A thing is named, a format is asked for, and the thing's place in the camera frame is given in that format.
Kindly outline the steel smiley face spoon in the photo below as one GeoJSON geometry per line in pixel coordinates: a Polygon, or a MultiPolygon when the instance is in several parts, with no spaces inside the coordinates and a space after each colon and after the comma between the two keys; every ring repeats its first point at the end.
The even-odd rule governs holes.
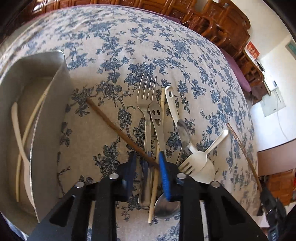
{"type": "Polygon", "coordinates": [[[168,219],[174,216],[180,210],[178,202],[170,202],[171,199],[171,178],[167,168],[167,157],[164,137],[164,126],[162,120],[162,109],[157,101],[149,104],[148,111],[150,113],[154,130],[156,132],[159,145],[159,169],[162,178],[163,194],[158,198],[154,206],[155,215],[161,219],[168,219]]]}

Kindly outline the white plastic fork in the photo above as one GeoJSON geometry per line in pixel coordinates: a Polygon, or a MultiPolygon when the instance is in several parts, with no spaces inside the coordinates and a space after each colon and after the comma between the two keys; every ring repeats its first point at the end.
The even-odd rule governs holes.
{"type": "Polygon", "coordinates": [[[187,175],[197,174],[206,166],[208,154],[217,147],[227,137],[227,135],[228,130],[223,130],[206,151],[193,152],[184,162],[182,162],[179,166],[179,170],[187,175]]]}

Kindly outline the white plastic soup spoon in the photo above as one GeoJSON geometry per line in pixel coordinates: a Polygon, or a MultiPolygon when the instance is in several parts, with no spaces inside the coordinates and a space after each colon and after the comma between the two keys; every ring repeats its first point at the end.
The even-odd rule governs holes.
{"type": "Polygon", "coordinates": [[[183,120],[180,119],[174,101],[173,88],[168,86],[165,88],[166,99],[171,112],[174,123],[182,142],[182,149],[188,147],[192,154],[183,162],[181,158],[177,160],[177,167],[181,173],[191,176],[195,181],[209,184],[214,181],[215,169],[212,162],[208,161],[207,155],[220,143],[217,138],[206,151],[197,151],[190,140],[190,133],[183,120]]]}

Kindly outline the brown wooden chopstick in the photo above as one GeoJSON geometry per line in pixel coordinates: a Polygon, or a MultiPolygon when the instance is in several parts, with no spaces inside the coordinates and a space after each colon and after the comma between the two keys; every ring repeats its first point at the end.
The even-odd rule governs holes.
{"type": "Polygon", "coordinates": [[[237,134],[234,131],[234,129],[232,128],[232,126],[229,123],[227,123],[226,125],[227,125],[227,128],[229,129],[230,133],[232,133],[234,139],[238,142],[238,145],[239,145],[241,151],[243,152],[243,155],[245,156],[245,158],[246,158],[246,160],[248,162],[248,166],[250,167],[250,169],[252,171],[252,174],[253,174],[253,176],[255,178],[255,181],[257,183],[257,187],[259,189],[259,192],[261,193],[262,192],[262,185],[261,185],[260,180],[259,180],[259,177],[258,177],[258,175],[256,173],[256,169],[254,168],[252,161],[248,157],[248,154],[247,154],[247,151],[246,151],[244,145],[241,143],[241,140],[237,136],[237,134]]]}
{"type": "Polygon", "coordinates": [[[154,166],[155,169],[159,169],[159,165],[157,162],[155,162],[152,157],[149,157],[147,154],[144,153],[144,151],[132,140],[130,139],[125,133],[123,133],[120,128],[118,128],[107,116],[106,114],[99,109],[98,106],[95,105],[95,103],[89,99],[86,98],[87,103],[89,106],[104,120],[104,122],[113,129],[134,151],[139,153],[145,161],[150,163],[152,166],[154,166]]]}

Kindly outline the small steel spoon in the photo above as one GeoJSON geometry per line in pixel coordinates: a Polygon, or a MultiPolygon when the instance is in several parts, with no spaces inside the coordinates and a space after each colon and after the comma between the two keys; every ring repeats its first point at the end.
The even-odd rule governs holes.
{"type": "Polygon", "coordinates": [[[188,144],[190,143],[190,133],[189,133],[189,130],[186,126],[186,123],[181,119],[179,119],[177,122],[177,131],[178,131],[179,138],[181,141],[181,150],[179,152],[178,159],[176,162],[176,164],[178,166],[180,163],[184,148],[186,148],[188,146],[188,144]]]}

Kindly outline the steel fork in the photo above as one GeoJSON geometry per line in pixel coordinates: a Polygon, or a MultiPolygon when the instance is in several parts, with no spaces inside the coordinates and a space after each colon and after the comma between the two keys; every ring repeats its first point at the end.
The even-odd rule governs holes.
{"type": "MultiPolygon", "coordinates": [[[[151,93],[153,74],[143,73],[137,94],[137,107],[144,116],[144,152],[151,156],[151,116],[148,111],[149,104],[153,100],[151,93]]],[[[138,204],[143,208],[150,206],[152,196],[152,171],[149,163],[143,160],[142,178],[138,194],[138,204]]]]}

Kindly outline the white plastic knife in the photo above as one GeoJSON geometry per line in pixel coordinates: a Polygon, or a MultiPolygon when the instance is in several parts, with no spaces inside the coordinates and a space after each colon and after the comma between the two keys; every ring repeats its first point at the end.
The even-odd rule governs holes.
{"type": "Polygon", "coordinates": [[[21,137],[20,127],[19,127],[19,119],[18,119],[18,104],[17,102],[14,102],[11,107],[11,120],[13,123],[13,130],[16,137],[16,142],[18,144],[18,151],[19,151],[19,157],[17,160],[16,165],[16,201],[20,201],[20,174],[21,174],[21,163],[23,163],[23,183],[25,186],[25,191],[27,194],[27,197],[32,205],[33,208],[35,208],[34,198],[33,198],[33,192],[32,192],[32,186],[31,186],[31,178],[30,178],[30,161],[27,158],[27,155],[24,150],[24,145],[26,143],[29,131],[31,129],[33,120],[34,120],[34,114],[36,113],[36,110],[32,112],[31,117],[29,118],[29,121],[27,123],[25,132],[23,134],[23,139],[21,137]]]}

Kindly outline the blue floral tablecloth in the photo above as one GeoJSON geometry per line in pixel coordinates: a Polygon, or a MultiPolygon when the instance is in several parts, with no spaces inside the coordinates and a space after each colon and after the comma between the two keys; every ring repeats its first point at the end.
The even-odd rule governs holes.
{"type": "Polygon", "coordinates": [[[246,157],[229,62],[167,18],[60,9],[1,56],[1,213],[28,240],[262,240],[246,157]]]}

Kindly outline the grey metal rectangular tray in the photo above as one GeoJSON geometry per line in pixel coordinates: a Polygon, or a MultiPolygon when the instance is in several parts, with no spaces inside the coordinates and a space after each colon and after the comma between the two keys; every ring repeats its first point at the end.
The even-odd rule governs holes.
{"type": "Polygon", "coordinates": [[[58,202],[57,154],[61,127],[73,84],[62,51],[23,57],[1,77],[1,214],[16,228],[30,235],[58,202]],[[34,117],[25,144],[35,208],[25,188],[23,199],[14,196],[18,147],[11,120],[14,102],[30,116],[40,94],[45,98],[34,117]]]}

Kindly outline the red greeting card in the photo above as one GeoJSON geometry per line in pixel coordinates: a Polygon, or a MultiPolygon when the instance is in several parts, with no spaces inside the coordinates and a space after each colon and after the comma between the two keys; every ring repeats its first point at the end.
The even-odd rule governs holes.
{"type": "Polygon", "coordinates": [[[248,56],[252,60],[256,60],[259,57],[259,55],[260,55],[260,52],[257,50],[257,48],[255,47],[255,45],[251,41],[249,41],[246,44],[246,46],[245,46],[245,52],[248,54],[248,56]]]}

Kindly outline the long carved wooden sofa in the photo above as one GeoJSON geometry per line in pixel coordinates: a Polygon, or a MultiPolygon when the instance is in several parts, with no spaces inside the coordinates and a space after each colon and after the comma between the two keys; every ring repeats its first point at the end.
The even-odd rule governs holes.
{"type": "Polygon", "coordinates": [[[33,1],[33,5],[30,7],[30,16],[34,18],[71,6],[112,4],[144,9],[182,21],[196,3],[197,0],[42,0],[33,1]]]}

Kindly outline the white wall cabinet door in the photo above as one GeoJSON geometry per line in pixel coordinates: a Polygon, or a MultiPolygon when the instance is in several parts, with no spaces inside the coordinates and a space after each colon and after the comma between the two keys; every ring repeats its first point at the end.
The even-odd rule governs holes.
{"type": "Polygon", "coordinates": [[[273,113],[276,113],[280,109],[286,107],[278,87],[271,91],[270,95],[267,94],[263,96],[262,101],[260,101],[260,103],[265,117],[273,113]]]}

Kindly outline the wall electrical panel box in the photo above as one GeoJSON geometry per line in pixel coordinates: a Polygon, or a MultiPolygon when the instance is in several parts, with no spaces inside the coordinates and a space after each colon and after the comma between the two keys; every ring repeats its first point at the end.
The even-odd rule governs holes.
{"type": "Polygon", "coordinates": [[[294,59],[296,59],[296,44],[293,40],[290,40],[286,45],[286,49],[290,52],[294,59]]]}

